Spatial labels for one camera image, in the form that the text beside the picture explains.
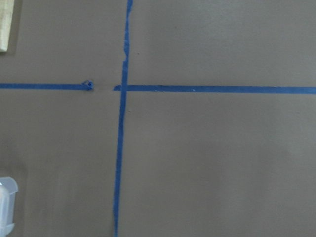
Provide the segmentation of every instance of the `gray surface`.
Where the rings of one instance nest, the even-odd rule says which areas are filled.
[[[120,236],[313,237],[313,96],[129,93]]]
[[[131,84],[315,86],[314,0],[137,0]]]
[[[1,90],[0,176],[16,179],[11,237],[105,237],[112,199],[125,1],[24,0],[1,83],[95,82],[94,92]]]

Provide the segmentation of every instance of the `white plastic container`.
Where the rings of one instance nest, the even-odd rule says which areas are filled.
[[[15,193],[18,185],[11,177],[0,178],[0,237],[5,237],[14,227]]]

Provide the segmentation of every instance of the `wooden block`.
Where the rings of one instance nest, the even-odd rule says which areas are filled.
[[[7,52],[14,0],[0,0],[0,52]]]

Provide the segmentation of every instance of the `white object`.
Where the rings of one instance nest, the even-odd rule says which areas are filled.
[[[0,52],[7,52],[14,0],[0,0]]]
[[[18,185],[11,177],[0,178],[0,237],[5,237],[14,227],[13,213]]]

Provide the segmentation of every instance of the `crumpled blue tape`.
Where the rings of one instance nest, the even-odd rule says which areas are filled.
[[[18,84],[0,83],[0,89],[25,90],[93,90],[93,82],[87,80],[82,84]]]
[[[114,91],[121,91],[117,85]],[[273,86],[186,86],[186,85],[129,85],[127,91],[195,92],[195,93],[257,93],[257,94],[316,94],[316,87]]]
[[[124,119],[126,110],[126,96],[127,96],[127,81],[128,81],[128,64],[129,64],[129,16],[132,11],[133,0],[127,0],[126,23],[125,23],[125,37],[124,37],[124,52],[126,58],[123,62],[122,82],[120,94],[120,109],[118,122],[118,146],[117,146],[117,160],[115,170],[115,184],[114,184],[114,200],[113,200],[113,216],[114,216],[114,237],[118,237],[119,229],[119,199],[120,199],[120,182],[121,170],[123,160],[123,141],[124,141]]]

